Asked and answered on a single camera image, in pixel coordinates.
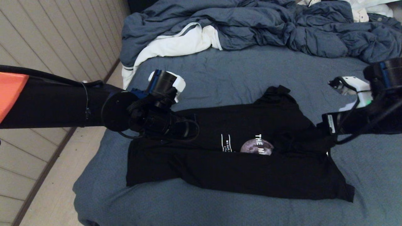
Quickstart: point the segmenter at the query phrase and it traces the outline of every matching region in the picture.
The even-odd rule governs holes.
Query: black cable
[[[198,135],[200,134],[200,126],[198,125],[198,123],[196,121],[190,120],[190,119],[183,120],[182,122],[193,123],[196,127],[197,134],[195,136],[193,136],[192,138],[185,139],[185,140],[184,139],[165,139],[165,140],[177,141],[177,142],[191,142],[191,141],[194,141],[195,139],[197,139]]]
[[[363,134],[364,132],[366,132],[367,130],[371,129],[375,124],[379,123],[381,120],[383,120],[387,115],[389,115],[390,113],[392,113],[394,110],[396,110],[397,108],[402,106],[402,100],[399,100],[399,102],[396,102],[395,104],[393,104],[391,107],[389,107],[387,110],[385,110],[384,112],[382,112],[379,116],[377,116],[375,119],[373,119],[370,123],[368,123],[365,127],[361,128],[358,132],[350,135],[349,137],[340,140],[340,141],[336,141],[336,144],[345,144],[353,139],[355,139],[356,137],[360,136],[361,134]]]
[[[142,107],[143,105],[146,105],[146,104],[148,104],[148,103],[151,103],[151,102],[153,102],[153,101],[155,101],[155,100],[156,100],[156,97],[155,97],[155,96],[153,96],[153,95],[148,95],[148,96],[146,96],[146,97],[144,97],[144,98],[142,98],[142,99],[139,99],[139,100],[137,100],[137,101],[134,101],[132,104],[130,104],[130,105],[127,107],[127,111],[131,114],[134,109],[140,108],[140,107]]]
[[[94,87],[94,86],[103,85],[103,84],[104,83],[103,83],[102,80],[97,80],[97,81],[94,81],[94,82],[87,82],[87,83],[85,83],[85,86],[86,87]]]
[[[60,83],[72,85],[72,86],[80,86],[80,82],[73,81],[67,78],[63,78],[54,74],[41,72],[34,69],[29,68],[21,68],[21,67],[14,67],[8,65],[0,65],[0,72],[8,72],[8,73],[16,73],[16,74],[26,74],[32,77],[44,78],[52,81],[57,81]]]
[[[88,120],[89,115],[91,114],[91,111],[88,108],[89,96],[88,96],[88,91],[86,90],[85,84],[83,82],[81,84],[83,85],[83,87],[85,89],[85,93],[86,93],[85,119]]]
[[[402,88],[402,85],[400,85],[400,86],[393,86],[393,87],[389,87],[389,88],[385,88],[385,89],[383,89],[382,91],[384,92],[384,91],[394,90],[394,89],[400,89],[400,88]]]
[[[339,123],[338,127],[336,128],[336,136],[339,134],[340,129],[342,128],[342,125],[344,124],[344,122],[346,121],[346,119],[352,114],[352,112],[357,108],[357,106],[360,103],[360,99],[357,98],[356,103],[353,105],[352,109],[346,114],[345,117],[343,117],[342,121]]]
[[[120,135],[122,135],[123,137],[125,137],[125,138],[129,138],[129,139],[138,139],[138,138],[142,138],[142,136],[136,136],[136,137],[133,137],[133,136],[129,136],[129,135],[126,135],[126,134],[124,134],[123,132],[118,132]]]

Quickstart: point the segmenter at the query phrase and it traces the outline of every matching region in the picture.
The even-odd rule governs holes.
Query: blue bed sheet
[[[291,89],[314,123],[354,97],[327,85],[336,76],[363,78],[366,63],[320,58],[286,47],[253,46],[242,51],[209,49],[182,57],[152,58],[129,88],[145,89],[155,69],[186,81],[173,110],[247,104],[269,86]],[[332,157],[354,203],[339,199],[293,200],[201,189],[181,179],[125,186],[130,140],[107,131],[99,151],[74,185],[81,223],[89,225],[402,225],[401,135],[363,135],[333,148]]]

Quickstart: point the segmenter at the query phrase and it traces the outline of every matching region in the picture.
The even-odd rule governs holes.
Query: wall
[[[104,79],[128,13],[125,0],[0,0],[0,64]],[[68,130],[0,130],[0,226],[11,225]]]

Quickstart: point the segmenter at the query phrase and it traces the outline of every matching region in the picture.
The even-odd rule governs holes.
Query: white sheet
[[[354,22],[369,21],[368,12],[381,14],[387,17],[393,17],[392,9],[385,3],[396,2],[398,0],[343,0],[351,4]],[[311,6],[321,0],[302,0],[298,4]]]
[[[217,30],[215,30],[213,26],[201,28],[199,23],[189,23],[176,35],[158,36],[139,53],[133,67],[123,66],[121,71],[123,77],[123,89],[128,87],[138,66],[147,59],[156,56],[189,55],[206,50],[211,46],[215,49],[222,50]]]

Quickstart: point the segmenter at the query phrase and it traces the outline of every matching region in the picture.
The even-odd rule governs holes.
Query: folded t-shirt
[[[353,201],[354,187],[330,156],[334,137],[300,111],[289,89],[270,87],[253,104],[189,109],[191,142],[131,142],[127,186],[182,178],[206,188],[294,199]]]

